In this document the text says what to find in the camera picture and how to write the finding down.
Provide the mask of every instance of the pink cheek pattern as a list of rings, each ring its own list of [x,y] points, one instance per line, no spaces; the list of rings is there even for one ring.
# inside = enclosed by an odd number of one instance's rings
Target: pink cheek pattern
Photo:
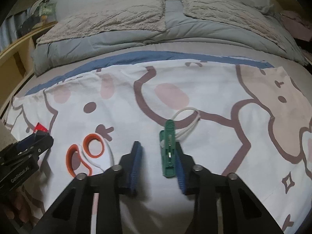
[[[115,92],[115,85],[113,82],[113,78],[110,74],[104,74],[101,76],[101,90],[100,95],[103,99],[109,99],[114,95]]]
[[[59,104],[67,102],[71,96],[71,91],[66,86],[59,86],[57,90],[53,92],[54,101]]]
[[[172,83],[162,83],[156,86],[157,97],[168,107],[180,110],[188,106],[189,97]]]

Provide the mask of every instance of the pink cloth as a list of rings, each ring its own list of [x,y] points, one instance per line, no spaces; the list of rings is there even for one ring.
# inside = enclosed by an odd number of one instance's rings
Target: pink cloth
[[[308,51],[304,50],[304,49],[301,49],[303,55],[309,60],[309,61],[312,61],[312,54],[309,53]]]
[[[282,11],[281,19],[290,34],[300,40],[310,41],[312,38],[312,23],[301,18],[294,11]]]

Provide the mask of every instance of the blue gripper pad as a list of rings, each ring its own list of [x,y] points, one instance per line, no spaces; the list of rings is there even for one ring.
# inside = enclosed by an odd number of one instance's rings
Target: blue gripper pad
[[[185,174],[182,168],[182,163],[180,161],[179,154],[176,154],[175,156],[175,172],[177,176],[177,182],[179,184],[180,190],[183,194],[185,194]]]
[[[30,136],[26,137],[25,139],[18,142],[16,150],[18,152],[23,152],[27,148],[30,148],[35,143],[36,134],[31,134]]]
[[[140,172],[143,154],[143,148],[140,142],[134,142],[131,153],[134,154],[134,161],[132,171],[130,173],[130,190],[131,192],[134,192],[138,183],[138,175]]]

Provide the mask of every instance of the green clothespin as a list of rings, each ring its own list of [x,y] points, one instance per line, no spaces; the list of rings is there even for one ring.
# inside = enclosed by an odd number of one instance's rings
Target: green clothespin
[[[159,139],[163,176],[167,178],[174,177],[175,127],[173,120],[166,121],[165,130],[160,131]]]

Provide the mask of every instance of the gray comforter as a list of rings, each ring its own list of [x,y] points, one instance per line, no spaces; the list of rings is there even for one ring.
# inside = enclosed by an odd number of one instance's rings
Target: gray comforter
[[[275,54],[302,65],[305,64],[305,59],[289,32],[275,18],[270,16],[267,16],[267,19],[281,33],[285,50],[247,29],[187,17],[183,14],[183,5],[180,0],[166,1],[165,18],[167,29],[164,32],[149,30],[110,31],[84,38],[38,44],[33,53],[34,72],[39,76],[51,68],[112,51],[153,43],[181,41],[238,45]]]
[[[205,19],[252,31],[285,50],[283,35],[257,9],[233,0],[181,0],[186,16]]]

